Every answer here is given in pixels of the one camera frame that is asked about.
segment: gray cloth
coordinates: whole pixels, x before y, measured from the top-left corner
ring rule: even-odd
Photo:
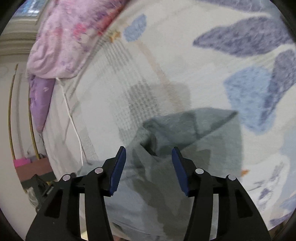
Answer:
[[[183,240],[191,198],[182,193],[171,151],[211,175],[240,176],[242,141],[232,110],[202,108],[147,120],[126,147],[127,160],[117,192],[105,198],[109,220],[134,241]],[[80,175],[96,167],[83,166]]]

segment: round metal fastener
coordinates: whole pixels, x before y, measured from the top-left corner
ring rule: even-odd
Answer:
[[[234,175],[228,175],[229,180],[234,181],[236,177]]]
[[[94,172],[95,172],[96,174],[100,174],[100,173],[102,173],[103,171],[104,171],[104,169],[101,168],[101,167],[98,167],[98,168],[96,168],[96,169],[94,170]]]
[[[203,170],[203,169],[201,169],[201,168],[197,168],[197,169],[195,169],[195,173],[196,174],[203,174],[205,171]]]
[[[63,176],[64,181],[68,181],[68,180],[70,180],[70,178],[71,178],[71,176],[69,174],[66,174]]]

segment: white cord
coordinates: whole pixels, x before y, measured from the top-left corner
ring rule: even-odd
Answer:
[[[81,155],[81,164],[83,165],[83,151],[82,151],[82,144],[81,144],[81,140],[80,140],[80,137],[78,135],[78,132],[77,132],[77,129],[76,129],[76,126],[74,124],[74,121],[73,121],[73,118],[70,114],[70,108],[69,108],[69,105],[68,105],[68,101],[67,101],[67,98],[66,98],[66,94],[65,94],[65,89],[64,89],[64,86],[61,82],[61,80],[59,78],[56,78],[56,80],[58,81],[59,85],[61,86],[61,89],[62,89],[62,92],[63,92],[63,97],[64,97],[64,102],[66,104],[66,107],[67,107],[67,112],[68,112],[68,116],[70,118],[70,121],[72,123],[72,126],[74,128],[74,131],[75,131],[75,134],[77,136],[77,139],[78,139],[78,142],[79,142],[79,146],[80,146],[80,155]]]

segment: crumpled cloth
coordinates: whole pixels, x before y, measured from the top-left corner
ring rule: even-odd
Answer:
[[[51,0],[27,62],[27,74],[72,78],[127,0]]]

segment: folded cloth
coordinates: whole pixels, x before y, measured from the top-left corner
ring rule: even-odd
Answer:
[[[27,73],[72,78],[127,0],[52,0],[33,45]]]
[[[52,98],[55,79],[33,77],[29,79],[29,83],[30,110],[36,130],[42,133]]]

